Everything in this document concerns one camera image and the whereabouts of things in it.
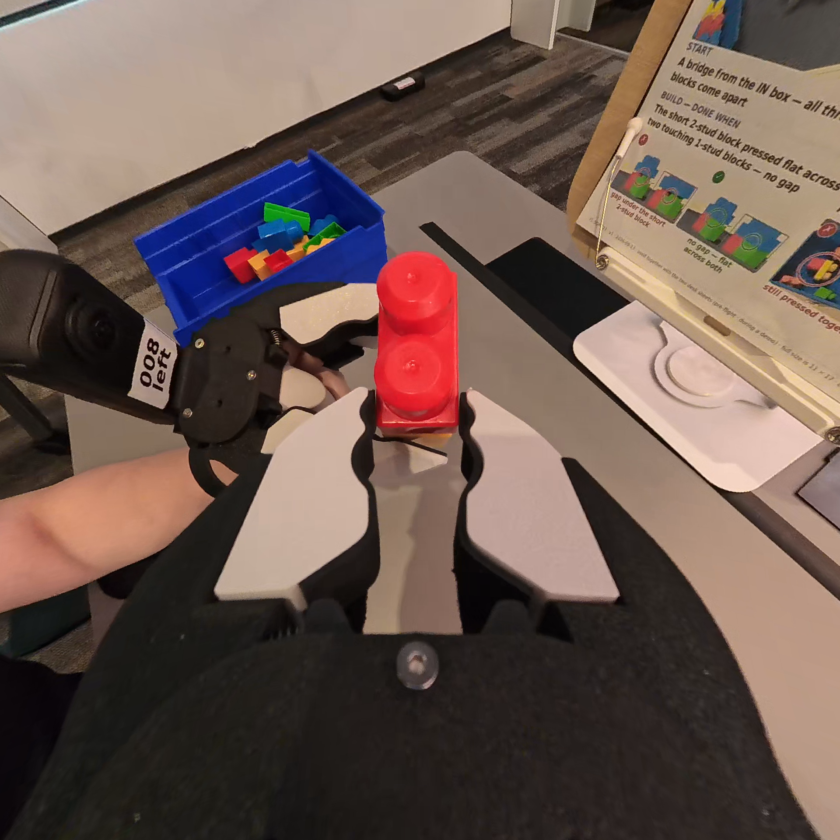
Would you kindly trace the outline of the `red one-stud block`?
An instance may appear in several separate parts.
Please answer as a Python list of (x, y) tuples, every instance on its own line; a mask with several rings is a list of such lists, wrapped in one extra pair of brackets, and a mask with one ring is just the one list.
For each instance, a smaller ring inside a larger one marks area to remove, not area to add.
[(380, 301), (374, 363), (376, 424), (387, 437), (459, 424), (459, 303), (456, 273), (424, 251), (390, 259)]

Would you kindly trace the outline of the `black desk plate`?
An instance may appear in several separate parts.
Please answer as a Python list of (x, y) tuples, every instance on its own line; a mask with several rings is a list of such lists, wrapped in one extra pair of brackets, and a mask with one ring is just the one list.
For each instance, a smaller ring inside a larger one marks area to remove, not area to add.
[(530, 385), (575, 390), (585, 378), (606, 386), (574, 355), (574, 341), (628, 305), (584, 266), (541, 237), (530, 237), (483, 262), (433, 222), (419, 226), (460, 274), (466, 330), (462, 372), (490, 396), (516, 401)]
[(839, 449), (825, 459), (796, 495), (839, 530)]

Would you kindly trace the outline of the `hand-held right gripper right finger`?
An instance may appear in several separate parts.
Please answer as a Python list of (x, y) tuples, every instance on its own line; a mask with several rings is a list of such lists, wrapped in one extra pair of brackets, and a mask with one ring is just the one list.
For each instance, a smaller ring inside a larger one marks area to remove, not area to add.
[(477, 390), (459, 398), (465, 486), (455, 523), (463, 625), (514, 601), (540, 624), (555, 603), (613, 605), (620, 591), (560, 453)]

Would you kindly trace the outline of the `blue plastic bin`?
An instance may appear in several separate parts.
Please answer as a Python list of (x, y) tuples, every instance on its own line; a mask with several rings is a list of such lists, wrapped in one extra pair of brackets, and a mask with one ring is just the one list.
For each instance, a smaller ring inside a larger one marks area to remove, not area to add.
[[(240, 283), (224, 259), (249, 248), (264, 223), (266, 203), (334, 215), (344, 234), (280, 272)], [(195, 206), (134, 239), (161, 289), (180, 344), (212, 318), (276, 287), (375, 282), (387, 261), (384, 209), (338, 168), (311, 150)]]

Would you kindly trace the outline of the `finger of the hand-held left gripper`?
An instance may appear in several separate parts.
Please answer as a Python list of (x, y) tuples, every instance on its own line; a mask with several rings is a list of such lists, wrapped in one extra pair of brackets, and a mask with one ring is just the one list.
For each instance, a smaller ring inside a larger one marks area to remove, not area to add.
[(335, 370), (377, 350), (379, 312), (376, 289), (333, 289), (281, 307), (280, 331)]
[[(266, 433), (261, 448), (270, 455), (295, 429), (306, 423), (310, 415), (333, 403), (327, 388), (313, 374), (287, 366), (282, 374), (280, 406), (283, 414)], [(417, 476), (447, 465), (445, 452), (432, 450), (413, 441), (373, 440), (374, 476)]]

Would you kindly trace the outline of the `grey desk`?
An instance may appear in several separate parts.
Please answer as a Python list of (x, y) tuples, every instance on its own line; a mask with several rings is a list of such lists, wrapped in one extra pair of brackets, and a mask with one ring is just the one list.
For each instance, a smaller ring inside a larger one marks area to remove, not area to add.
[(825, 838), (706, 604), (573, 459), (618, 604), (551, 596), (545, 633), (507, 575), (404, 686), (397, 636), (353, 631), (379, 535), (371, 442), (348, 458), (363, 533), (291, 634), (279, 600), (211, 600), (268, 469), (239, 457), (93, 659), (30, 838)]

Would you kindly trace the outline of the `person's left forearm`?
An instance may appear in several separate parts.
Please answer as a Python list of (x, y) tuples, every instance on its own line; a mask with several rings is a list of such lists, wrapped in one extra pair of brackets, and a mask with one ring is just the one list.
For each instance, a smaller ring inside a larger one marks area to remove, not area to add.
[(1, 501), (1, 611), (160, 552), (213, 501), (185, 448), (104, 465)]

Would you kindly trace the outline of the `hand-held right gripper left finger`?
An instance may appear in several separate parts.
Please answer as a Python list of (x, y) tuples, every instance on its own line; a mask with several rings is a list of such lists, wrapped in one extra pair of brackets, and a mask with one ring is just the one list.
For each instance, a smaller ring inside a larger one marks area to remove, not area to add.
[(332, 600), (361, 631), (381, 568), (375, 395), (353, 389), (318, 412), (292, 407), (269, 429), (270, 460), (215, 584), (220, 602), (281, 601), (294, 616)]

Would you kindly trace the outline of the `printed instruction sheet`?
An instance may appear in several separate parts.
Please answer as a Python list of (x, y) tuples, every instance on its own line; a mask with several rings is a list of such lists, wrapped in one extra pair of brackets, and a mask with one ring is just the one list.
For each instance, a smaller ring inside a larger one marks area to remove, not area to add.
[(839, 2), (691, 2), (576, 243), (814, 433), (839, 418)]

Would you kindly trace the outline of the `pile of coloured blocks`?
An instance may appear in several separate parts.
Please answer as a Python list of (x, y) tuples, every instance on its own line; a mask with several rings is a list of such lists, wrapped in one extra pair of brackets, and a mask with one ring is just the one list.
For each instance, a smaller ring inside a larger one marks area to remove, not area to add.
[(224, 257), (224, 265), (241, 285), (265, 281), (310, 253), (346, 234), (333, 214), (312, 219), (308, 212), (266, 202), (257, 238)]

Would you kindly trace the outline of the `person's left hand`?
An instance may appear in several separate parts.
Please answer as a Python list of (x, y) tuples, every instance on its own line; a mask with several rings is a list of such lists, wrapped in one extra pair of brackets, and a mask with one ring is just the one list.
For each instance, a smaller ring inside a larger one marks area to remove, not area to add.
[(340, 398), (350, 394), (351, 388), (340, 371), (335, 371), (317, 356), (289, 343), (287, 345), (288, 360), (292, 368), (305, 375), (309, 381), (318, 381), (332, 398)]

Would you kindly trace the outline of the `person's black trousers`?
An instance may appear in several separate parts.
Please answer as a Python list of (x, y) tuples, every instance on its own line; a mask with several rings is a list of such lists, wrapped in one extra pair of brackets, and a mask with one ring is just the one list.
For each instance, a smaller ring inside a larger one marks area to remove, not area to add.
[(32, 794), (82, 677), (1, 656), (1, 837)]

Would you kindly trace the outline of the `white board stand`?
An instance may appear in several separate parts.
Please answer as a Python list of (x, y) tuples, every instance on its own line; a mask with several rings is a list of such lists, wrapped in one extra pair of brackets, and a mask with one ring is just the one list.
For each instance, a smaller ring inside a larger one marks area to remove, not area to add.
[(573, 351), (719, 489), (753, 491), (817, 445), (813, 431), (639, 302), (583, 331)]

